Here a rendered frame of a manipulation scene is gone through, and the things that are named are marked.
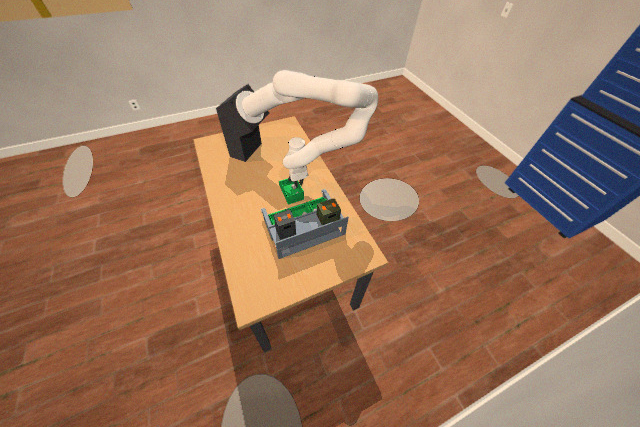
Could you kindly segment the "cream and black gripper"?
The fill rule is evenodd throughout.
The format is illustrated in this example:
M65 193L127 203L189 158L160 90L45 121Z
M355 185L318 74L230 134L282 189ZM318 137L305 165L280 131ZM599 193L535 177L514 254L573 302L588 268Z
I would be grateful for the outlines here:
M292 171L292 172L291 172ZM308 177L307 165L300 169L289 169L289 178L288 181L294 182L294 185L298 187L297 181L300 180L301 186L303 186L303 181Z

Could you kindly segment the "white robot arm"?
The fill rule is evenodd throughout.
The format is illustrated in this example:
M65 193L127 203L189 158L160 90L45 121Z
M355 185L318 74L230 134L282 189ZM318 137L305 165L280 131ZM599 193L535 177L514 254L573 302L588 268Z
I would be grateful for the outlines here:
M258 123L263 119L264 112L304 98L355 110L344 127L319 135L306 146L305 140L300 137L290 139L289 151L283 159L284 167L303 168L323 153L357 144L364 139L369 121L378 105L378 92L373 86L291 72L293 71L279 71L272 83L256 92L239 93L236 107L241 117L249 123Z

